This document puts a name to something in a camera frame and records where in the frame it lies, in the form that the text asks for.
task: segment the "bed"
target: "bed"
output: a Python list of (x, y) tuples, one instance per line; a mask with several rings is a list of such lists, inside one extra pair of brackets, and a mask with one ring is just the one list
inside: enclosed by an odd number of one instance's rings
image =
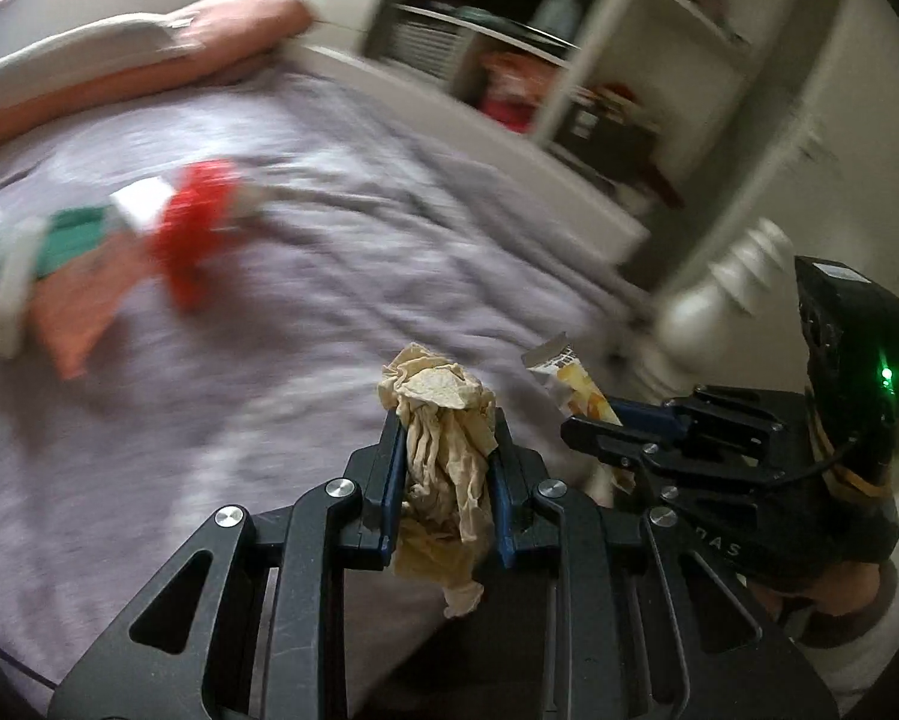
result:
[[(644, 310), (614, 271), (644, 234), (628, 215), (459, 103), (310, 47), (27, 132), (0, 148), (0, 210), (220, 156), (275, 201), (209, 263), (206, 309), (147, 281), (82, 378), (35, 346), (0, 365), (0, 648), (54, 682), (214, 509), (293, 503), (374, 443), (380, 367), (409, 341), (480, 376), (513, 435), (582, 482), (519, 354), (567, 331), (606, 382)], [(348, 578), (351, 707), (441, 621), (436, 586)], [(45, 709), (49, 690), (11, 678)]]

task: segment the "orange pillow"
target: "orange pillow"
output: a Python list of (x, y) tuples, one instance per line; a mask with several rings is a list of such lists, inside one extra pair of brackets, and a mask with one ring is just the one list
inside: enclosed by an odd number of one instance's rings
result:
[[(191, 19), (179, 37), (200, 43), (198, 50), (155, 65), (100, 76), (0, 109), (0, 146), (62, 116), (206, 79), (273, 49), (284, 38), (299, 35), (313, 20), (303, 0), (203, 0), (169, 15), (173, 20)], [(78, 61), (78, 44), (74, 44), (73, 50), (74, 61)], [(254, 62), (240, 65), (240, 69), (257, 67)], [(236, 79), (232, 73), (222, 76), (227, 76), (229, 81)]]

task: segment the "green paper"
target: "green paper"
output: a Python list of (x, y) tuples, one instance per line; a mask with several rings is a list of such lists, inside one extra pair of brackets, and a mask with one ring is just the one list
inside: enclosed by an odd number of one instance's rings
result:
[(72, 259), (94, 250), (106, 237), (109, 206), (67, 208), (52, 215), (49, 232), (43, 241), (35, 277), (45, 278)]

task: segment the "yellow wrapper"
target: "yellow wrapper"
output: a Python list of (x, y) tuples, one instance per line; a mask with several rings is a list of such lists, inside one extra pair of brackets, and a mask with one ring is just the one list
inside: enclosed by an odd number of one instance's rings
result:
[[(522, 363), (553, 396), (563, 415), (588, 416), (614, 425), (622, 424), (606, 396), (582, 366), (566, 333), (527, 351), (522, 355)], [(612, 479), (616, 487), (627, 493), (631, 493), (635, 486), (630, 471), (612, 469)]]

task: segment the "white label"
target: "white label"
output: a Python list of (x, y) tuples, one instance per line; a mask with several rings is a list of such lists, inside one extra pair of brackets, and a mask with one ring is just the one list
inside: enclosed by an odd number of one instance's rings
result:
[(823, 263), (813, 263), (813, 265), (817, 266), (817, 268), (827, 276), (832, 276), (833, 278), (841, 278), (846, 281), (861, 281), (863, 284), (871, 284), (870, 280), (865, 278), (865, 276), (860, 276), (856, 271), (851, 271), (849, 268), (843, 268), (841, 265), (825, 265)]

